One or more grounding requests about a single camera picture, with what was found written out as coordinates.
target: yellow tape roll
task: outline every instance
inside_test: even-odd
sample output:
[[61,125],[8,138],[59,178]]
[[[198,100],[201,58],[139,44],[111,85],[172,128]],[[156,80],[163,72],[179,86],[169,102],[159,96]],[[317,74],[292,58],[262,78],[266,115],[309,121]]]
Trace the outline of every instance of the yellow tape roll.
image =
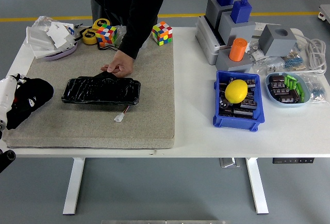
[[97,29],[86,29],[82,34],[83,43],[87,45],[97,44],[96,31]]
[[94,22],[92,28],[98,30],[103,24],[110,25],[110,21],[107,19],[98,19]]

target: black cloth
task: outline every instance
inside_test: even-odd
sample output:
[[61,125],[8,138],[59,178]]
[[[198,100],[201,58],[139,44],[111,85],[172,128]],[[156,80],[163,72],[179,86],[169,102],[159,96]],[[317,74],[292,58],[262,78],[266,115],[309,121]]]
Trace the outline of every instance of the black cloth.
[[163,0],[95,1],[104,8],[103,18],[109,19],[112,25],[126,26],[126,34],[119,50],[136,59],[139,49],[150,35],[157,20]]
[[54,94],[50,83],[40,78],[24,78],[15,91],[15,99],[11,110],[7,112],[7,129],[16,129],[33,111],[48,102]]

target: blue plastic crate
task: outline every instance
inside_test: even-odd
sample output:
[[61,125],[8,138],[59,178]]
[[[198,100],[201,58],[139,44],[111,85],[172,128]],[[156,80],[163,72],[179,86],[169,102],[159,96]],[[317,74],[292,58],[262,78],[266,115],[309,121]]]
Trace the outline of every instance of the blue plastic crate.
[[[240,117],[227,117],[219,115],[219,96],[220,96],[220,83],[229,82],[230,78],[235,79],[254,79],[256,86],[254,91],[254,101],[257,102],[257,108],[253,111],[253,118],[240,118]],[[263,115],[262,99],[261,99],[261,86],[260,77],[258,74],[239,73],[228,71],[217,71],[217,81],[214,83],[216,90],[216,113],[213,117],[213,125],[215,127],[234,127],[237,129],[250,130],[252,132],[258,131],[258,126],[265,122]]]

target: gray box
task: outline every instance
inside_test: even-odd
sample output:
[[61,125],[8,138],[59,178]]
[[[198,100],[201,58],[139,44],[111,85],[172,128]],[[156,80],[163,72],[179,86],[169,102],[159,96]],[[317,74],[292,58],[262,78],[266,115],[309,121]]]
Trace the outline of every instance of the gray box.
[[225,44],[221,45],[215,37],[205,16],[199,16],[196,24],[196,38],[201,45],[205,57],[210,65],[215,65],[219,50],[230,48]]
[[287,56],[296,37],[290,28],[267,24],[259,38],[259,45],[265,56]]
[[228,46],[232,46],[233,41],[236,38],[244,38],[249,43],[253,36],[256,23],[253,21],[248,21],[245,23],[235,24],[230,14],[230,11],[223,12],[220,19],[218,31],[224,43]]
[[221,71],[234,71],[240,73],[249,73],[252,67],[252,61],[247,53],[244,53],[243,59],[240,61],[232,61],[229,58],[231,49],[219,50],[216,68]]
[[205,16],[212,25],[213,29],[218,30],[221,14],[224,11],[231,11],[232,9],[233,5],[220,6],[217,0],[208,0]]

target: yellow lemon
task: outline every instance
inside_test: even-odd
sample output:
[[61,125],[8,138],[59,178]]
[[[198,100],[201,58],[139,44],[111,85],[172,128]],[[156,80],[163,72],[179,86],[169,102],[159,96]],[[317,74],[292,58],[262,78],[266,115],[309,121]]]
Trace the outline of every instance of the yellow lemon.
[[242,102],[248,93],[247,83],[241,79],[236,79],[228,84],[225,90],[226,99],[232,104]]

